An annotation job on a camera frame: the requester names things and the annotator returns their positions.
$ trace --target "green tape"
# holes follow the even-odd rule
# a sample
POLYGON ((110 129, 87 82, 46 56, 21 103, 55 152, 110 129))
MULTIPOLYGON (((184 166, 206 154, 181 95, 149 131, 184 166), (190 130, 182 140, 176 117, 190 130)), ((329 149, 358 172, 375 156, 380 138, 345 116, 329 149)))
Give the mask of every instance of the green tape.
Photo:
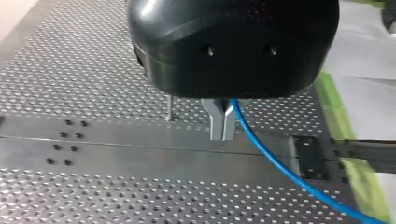
POLYGON ((321 72, 315 82, 315 88, 332 138, 336 140, 356 139, 347 109, 343 105, 332 76, 327 72, 321 72))
POLYGON ((359 209, 370 217, 390 222, 389 210, 375 171, 366 160, 342 158, 359 209))
POLYGON ((383 9, 384 8, 384 1, 378 1, 378 0, 354 0, 353 2, 359 2, 363 4, 370 4, 373 7, 383 9))

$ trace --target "small hole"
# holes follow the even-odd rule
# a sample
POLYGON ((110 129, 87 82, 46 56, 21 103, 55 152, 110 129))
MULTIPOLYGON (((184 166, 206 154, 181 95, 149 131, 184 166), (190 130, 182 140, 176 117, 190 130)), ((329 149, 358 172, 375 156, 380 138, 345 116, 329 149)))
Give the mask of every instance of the small hole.
POLYGON ((208 56, 213 56, 214 53, 215 53, 215 49, 212 46, 210 46, 210 45, 204 45, 201 48, 201 52, 203 54, 208 55, 208 56))

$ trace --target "white surface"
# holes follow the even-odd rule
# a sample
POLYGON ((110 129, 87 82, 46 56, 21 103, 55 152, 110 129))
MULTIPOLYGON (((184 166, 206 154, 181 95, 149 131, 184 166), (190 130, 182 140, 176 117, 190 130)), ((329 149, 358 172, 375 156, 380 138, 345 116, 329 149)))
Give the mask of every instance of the white surface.
POLYGON ((396 175, 377 173, 376 178, 388 205, 391 223, 396 223, 396 175))
POLYGON ((381 10, 340 2, 340 22, 325 62, 358 139, 396 140, 396 37, 381 10))
POLYGON ((340 2, 340 22, 325 66, 338 76, 396 80, 396 36, 382 24, 380 9, 340 2))
POLYGON ((0 42, 38 0, 0 0, 0 42))
POLYGON ((358 139, 396 139, 396 81, 332 78, 358 139))

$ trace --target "blue pneumatic hose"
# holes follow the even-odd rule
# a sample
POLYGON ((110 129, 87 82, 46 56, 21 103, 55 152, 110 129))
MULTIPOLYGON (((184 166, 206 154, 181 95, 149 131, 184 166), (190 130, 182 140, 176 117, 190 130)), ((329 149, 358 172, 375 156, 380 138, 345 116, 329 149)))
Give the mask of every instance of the blue pneumatic hose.
POLYGON ((316 189, 312 185, 308 184, 307 182, 303 181, 300 179, 299 176, 297 176, 293 171, 291 171, 288 167, 286 167, 280 160, 277 159, 274 154, 260 141, 260 139, 254 134, 254 132, 250 129, 248 126, 248 123, 246 122, 241 109, 239 108, 238 100, 232 99, 233 103, 233 110, 235 111, 236 117, 238 121, 241 123, 242 128, 245 130, 247 133, 248 138, 253 142, 253 144, 256 146, 256 148, 279 170, 281 171, 284 175, 286 175, 294 184, 300 186, 303 189, 306 189, 309 193, 314 195, 317 199, 321 200, 322 202, 326 203, 329 205, 332 209, 335 209, 341 213, 345 213, 350 217, 356 218, 363 222, 364 224, 366 223, 384 223, 380 220, 377 220, 373 217, 369 217, 364 215, 363 213, 354 210, 352 208, 349 208, 345 205, 340 204, 339 202, 333 200, 330 198, 327 194, 323 193, 319 189, 316 189))

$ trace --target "black plastic housing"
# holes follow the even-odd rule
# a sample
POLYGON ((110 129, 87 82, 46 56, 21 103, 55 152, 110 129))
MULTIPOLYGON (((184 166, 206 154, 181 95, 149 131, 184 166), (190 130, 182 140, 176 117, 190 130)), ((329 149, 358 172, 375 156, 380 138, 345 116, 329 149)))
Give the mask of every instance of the black plastic housing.
POLYGON ((338 0, 130 0, 146 76, 191 98, 273 98, 306 88, 334 38, 338 0))

